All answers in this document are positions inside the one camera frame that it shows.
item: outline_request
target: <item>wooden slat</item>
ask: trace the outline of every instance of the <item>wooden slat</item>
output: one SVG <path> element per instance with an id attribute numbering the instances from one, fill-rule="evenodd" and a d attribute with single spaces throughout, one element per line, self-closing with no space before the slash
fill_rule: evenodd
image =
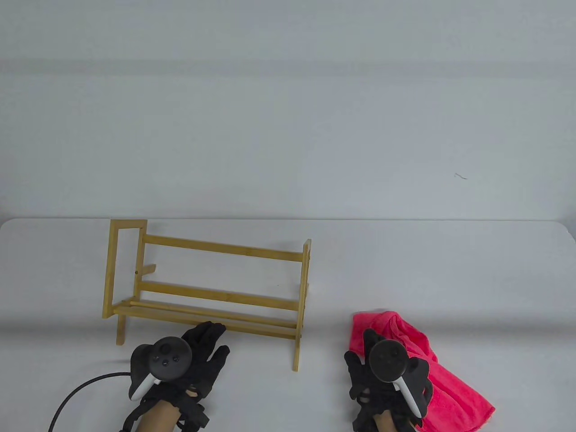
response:
<path id="1" fill-rule="evenodd" d="M 294 363 L 292 370 L 298 372 L 300 363 L 300 339 L 302 338 L 302 327 L 304 326 L 304 309 L 306 307 L 306 295 L 308 294 L 308 267 L 310 264 L 310 250 L 312 249 L 312 240 L 306 240 L 302 250 L 302 270 L 300 272 L 300 296 L 298 297 L 298 318 L 296 321 L 296 337 L 294 345 Z"/>
<path id="2" fill-rule="evenodd" d="M 114 313 L 138 318 L 148 318 L 152 320 L 168 321 L 170 323 L 180 323 L 188 325 L 198 325 L 206 321 L 206 317 L 194 316 L 188 313 L 170 312 L 164 310 L 154 310 L 150 308 L 139 308 L 137 306 L 118 306 L 114 308 Z M 284 338 L 294 340 L 294 329 L 282 327 L 266 327 L 263 325 L 253 325 L 248 323 L 238 323 L 228 320 L 216 320 L 222 323 L 228 330 L 251 333 L 254 335 L 273 336 L 275 338 Z"/>
<path id="3" fill-rule="evenodd" d="M 155 271 L 156 271 L 156 264 L 148 264 L 142 267 L 142 276 L 149 275 L 151 273 L 154 273 Z"/>
<path id="4" fill-rule="evenodd" d="M 135 300 L 130 302 L 131 306 L 140 306 L 142 308 L 152 308 L 159 310 L 170 310 L 172 312 L 191 313 L 194 315 L 211 316 L 228 320 L 246 321 L 247 323 L 277 325 L 279 327 L 296 328 L 295 321 L 281 320 L 278 318 L 267 318 L 244 313 L 228 312 L 227 310 L 216 310 L 207 308 L 194 308 L 192 306 L 175 305 L 149 300 Z"/>
<path id="5" fill-rule="evenodd" d="M 136 252 L 136 270 L 134 271 L 134 297 L 140 298 L 140 291 L 138 291 L 138 284 L 142 280 L 143 276 L 143 266 L 144 266 L 144 250 L 146 248 L 146 243 L 144 243 L 144 236 L 146 235 L 146 229 L 148 227 L 148 221 L 144 220 L 143 226 L 138 230 L 138 249 Z"/>
<path id="6" fill-rule="evenodd" d="M 231 253 L 234 255 L 254 256 L 258 258 L 269 258 L 274 260 L 302 262 L 300 252 L 275 251 L 273 249 L 250 248 L 247 246 L 236 246 L 231 244 L 210 243 L 207 241 L 186 240 L 183 238 L 144 236 L 144 241 L 148 244 L 160 246 L 172 246 L 174 248 L 195 249 L 197 251 Z"/>
<path id="7" fill-rule="evenodd" d="M 118 328 L 116 329 L 116 345 L 124 345 L 126 340 L 126 315 L 118 315 Z"/>
<path id="8" fill-rule="evenodd" d="M 147 219 L 112 219 L 116 229 L 130 229 L 130 228 L 144 228 L 147 224 Z"/>
<path id="9" fill-rule="evenodd" d="M 205 298 L 207 300 L 227 301 L 243 305 L 264 306 L 266 308 L 298 310 L 298 302 L 280 298 L 262 297 L 260 295 L 230 293 L 228 291 L 207 290 L 192 286 L 172 285 L 169 283 L 142 281 L 138 284 L 140 291 L 151 293 L 183 295 L 185 297 Z"/>
<path id="10" fill-rule="evenodd" d="M 116 254 L 118 252 L 118 228 L 114 220 L 110 221 L 110 233 L 108 235 L 108 258 L 106 259 L 106 278 L 104 281 L 104 305 L 102 306 L 102 318 L 112 316 L 112 297 L 114 295 L 114 275 L 116 273 Z"/>
<path id="11" fill-rule="evenodd" d="M 132 300 L 137 300 L 137 299 L 138 299 L 138 297 L 128 297 L 128 298 L 125 298 L 124 300 L 119 301 L 118 303 L 114 303 L 114 304 L 112 305 L 112 310 L 114 310 L 114 308 L 117 308 L 118 306 L 130 306 L 130 302 L 131 302 Z"/>

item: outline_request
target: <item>cable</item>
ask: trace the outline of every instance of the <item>cable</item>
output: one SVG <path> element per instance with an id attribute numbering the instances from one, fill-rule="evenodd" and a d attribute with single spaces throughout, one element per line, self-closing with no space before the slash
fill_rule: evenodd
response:
<path id="1" fill-rule="evenodd" d="M 84 387 L 86 387 L 87 385 L 92 384 L 93 382 L 96 381 L 100 381 L 103 380 L 105 378 L 112 378 L 112 377 L 124 377 L 130 376 L 130 372 L 113 372 L 113 373 L 107 373 L 106 375 L 100 375 L 99 377 L 96 378 L 92 378 L 91 380 L 85 382 L 84 384 L 79 385 L 78 387 L 76 387 L 74 390 L 72 390 L 72 393 L 70 393 L 68 396 L 66 396 L 66 399 L 64 399 L 64 401 L 62 401 L 62 403 L 60 404 L 60 406 L 58 407 L 58 409 L 56 410 L 56 414 L 54 414 L 54 418 L 52 418 L 52 423 L 50 423 L 50 427 L 48 428 L 48 432 L 53 432 L 54 430 L 54 425 L 56 424 L 56 420 L 58 420 L 58 416 L 60 415 L 60 412 L 62 411 L 62 408 L 64 408 L 64 405 L 66 405 L 66 403 L 70 400 L 70 398 L 72 396 L 74 396 L 76 393 L 78 393 L 80 390 L 82 390 Z"/>

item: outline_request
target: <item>pink towel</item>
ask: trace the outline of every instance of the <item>pink towel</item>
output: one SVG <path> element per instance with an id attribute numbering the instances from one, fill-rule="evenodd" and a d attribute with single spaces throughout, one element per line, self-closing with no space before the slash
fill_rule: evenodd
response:
<path id="1" fill-rule="evenodd" d="M 426 335 L 404 321 L 396 312 L 357 313 L 350 338 L 350 350 L 364 356 L 363 333 L 372 328 L 387 339 L 404 344 L 410 357 L 418 357 L 430 364 L 430 381 L 434 395 L 423 432 L 474 432 L 490 419 L 495 408 L 455 375 L 438 363 Z"/>

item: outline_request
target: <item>white controller grip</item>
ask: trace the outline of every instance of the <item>white controller grip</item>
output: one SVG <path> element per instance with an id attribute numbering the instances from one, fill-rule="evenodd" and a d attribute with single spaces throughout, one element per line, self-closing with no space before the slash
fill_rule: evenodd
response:
<path id="1" fill-rule="evenodd" d="M 134 391 L 130 400 L 140 400 L 146 393 L 148 393 L 148 390 L 150 390 L 154 384 L 160 384 L 160 382 L 161 381 L 158 378 L 149 373 Z"/>
<path id="2" fill-rule="evenodd" d="M 402 393 L 402 396 L 404 396 L 404 399 L 406 399 L 406 402 L 408 403 L 410 411 L 412 411 L 416 417 L 421 419 L 422 414 L 420 413 L 420 409 L 418 408 L 418 405 L 416 405 L 416 401 L 412 397 L 410 390 L 408 390 L 408 386 L 404 382 L 404 379 L 400 377 L 397 380 L 392 381 L 392 384 L 394 384 L 396 391 L 399 390 Z"/>

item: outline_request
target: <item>hand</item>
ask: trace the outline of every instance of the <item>hand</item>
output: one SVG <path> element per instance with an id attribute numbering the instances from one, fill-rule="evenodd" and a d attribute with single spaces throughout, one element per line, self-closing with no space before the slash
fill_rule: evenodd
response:
<path id="1" fill-rule="evenodd" d="M 374 345 L 385 338 L 372 329 L 367 329 L 364 334 L 364 357 L 362 364 L 360 358 L 348 351 L 344 354 L 344 360 L 348 365 L 348 372 L 352 381 L 350 397 L 355 399 L 361 406 L 360 413 L 353 421 L 355 432 L 375 430 L 374 417 L 390 410 L 391 417 L 398 431 L 413 430 L 411 423 L 421 424 L 411 413 L 404 397 L 397 392 L 390 382 L 380 381 L 370 367 L 370 352 Z"/>
<path id="2" fill-rule="evenodd" d="M 218 338 L 225 331 L 223 324 L 207 321 L 184 333 L 182 339 L 192 351 L 190 367 L 180 378 L 152 386 L 141 404 L 169 402 L 180 410 L 180 420 L 184 423 L 179 425 L 183 431 L 194 432 L 205 427 L 209 419 L 198 401 L 210 393 L 230 353 L 228 346 L 223 345 L 210 358 Z"/>
<path id="3" fill-rule="evenodd" d="M 182 390 L 190 390 L 197 394 L 197 400 L 203 399 L 212 390 L 220 371 L 230 354 L 226 345 L 218 347 L 212 358 L 208 360 L 217 340 L 226 331 L 223 324 L 214 324 L 210 321 L 198 324 L 182 336 L 192 350 L 192 363 L 190 368 L 180 378 L 171 384 Z"/>

